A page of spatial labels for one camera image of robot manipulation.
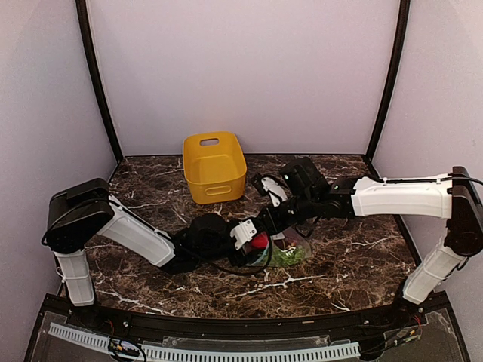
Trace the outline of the clear zip top bag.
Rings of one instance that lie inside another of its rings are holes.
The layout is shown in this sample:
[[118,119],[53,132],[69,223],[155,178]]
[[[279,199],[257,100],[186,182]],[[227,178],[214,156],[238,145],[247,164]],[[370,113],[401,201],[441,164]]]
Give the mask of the clear zip top bag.
[[[285,250],[284,245],[283,245],[283,241],[282,241],[283,239],[284,239],[283,232],[281,232],[281,233],[279,233],[277,235],[273,235],[271,237],[271,241],[272,241],[272,251],[273,251],[274,247],[278,247],[278,248],[280,248],[282,250]],[[305,257],[304,261],[312,256],[311,247],[309,245],[309,242],[306,239],[303,238],[303,242],[301,243],[301,245],[299,247],[302,247],[305,250],[305,252],[306,252],[306,257]],[[250,267],[263,266],[266,263],[266,260],[267,260],[267,257],[268,257],[268,253],[269,253],[269,245],[268,245],[268,247],[266,249],[260,250],[260,258],[256,262],[254,262],[251,265],[247,265],[247,266],[250,266]]]

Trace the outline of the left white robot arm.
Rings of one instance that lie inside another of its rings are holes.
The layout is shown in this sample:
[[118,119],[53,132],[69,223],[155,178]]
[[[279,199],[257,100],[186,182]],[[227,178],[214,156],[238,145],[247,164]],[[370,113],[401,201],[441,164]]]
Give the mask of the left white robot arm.
[[111,195],[108,183],[95,178],[55,194],[49,202],[48,226],[41,243],[57,258],[78,318],[91,329],[106,323],[91,281],[85,245],[99,235],[131,250],[162,271],[191,272],[219,259],[242,262],[244,248],[262,232],[255,219],[227,222],[209,213],[175,235],[143,220]]

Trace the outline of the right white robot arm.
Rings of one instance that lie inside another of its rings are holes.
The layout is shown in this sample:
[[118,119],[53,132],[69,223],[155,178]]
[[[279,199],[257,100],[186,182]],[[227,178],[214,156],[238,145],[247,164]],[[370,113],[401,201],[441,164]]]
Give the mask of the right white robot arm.
[[464,167],[424,178],[340,177],[328,182],[309,158],[280,171],[291,196],[263,208],[258,219],[271,235],[308,219],[351,219],[373,215],[431,216],[446,222],[442,237],[408,276],[401,298],[385,311],[392,327],[414,315],[432,290],[461,263],[482,251],[482,202]]

